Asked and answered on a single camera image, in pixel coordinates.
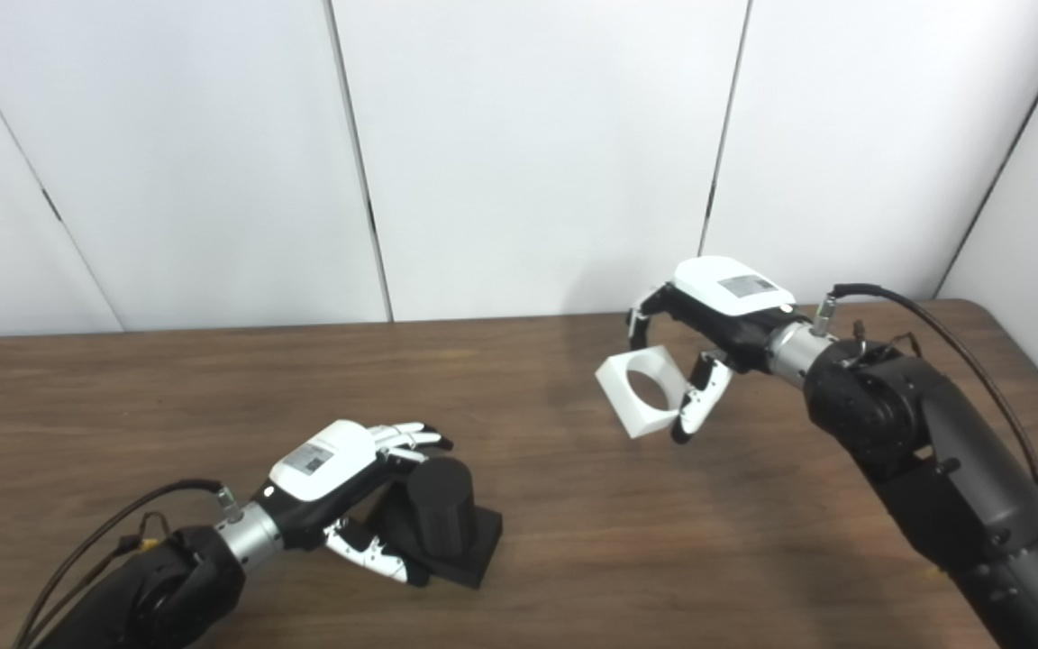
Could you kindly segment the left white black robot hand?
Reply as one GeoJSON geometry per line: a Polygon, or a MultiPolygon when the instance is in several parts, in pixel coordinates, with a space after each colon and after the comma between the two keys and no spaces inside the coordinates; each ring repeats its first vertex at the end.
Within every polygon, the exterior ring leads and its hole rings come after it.
{"type": "Polygon", "coordinates": [[[421,422],[366,425],[337,420],[289,452],[250,502],[262,510],[283,551],[329,549],[378,575],[424,588],[419,562],[355,520],[351,510],[376,490],[403,480],[450,439],[421,422]]]}

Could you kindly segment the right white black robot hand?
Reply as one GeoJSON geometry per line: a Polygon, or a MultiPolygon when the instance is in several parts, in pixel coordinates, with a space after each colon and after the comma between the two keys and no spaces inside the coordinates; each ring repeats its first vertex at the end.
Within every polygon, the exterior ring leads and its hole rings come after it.
{"type": "Polygon", "coordinates": [[[770,340],[788,325],[804,322],[794,296],[760,272],[729,256],[696,256],[681,262],[667,282],[653,288],[627,312],[631,350],[645,349],[653,316],[695,330],[713,348],[696,355],[670,430],[685,444],[704,426],[733,375],[770,375],[770,340]]]}

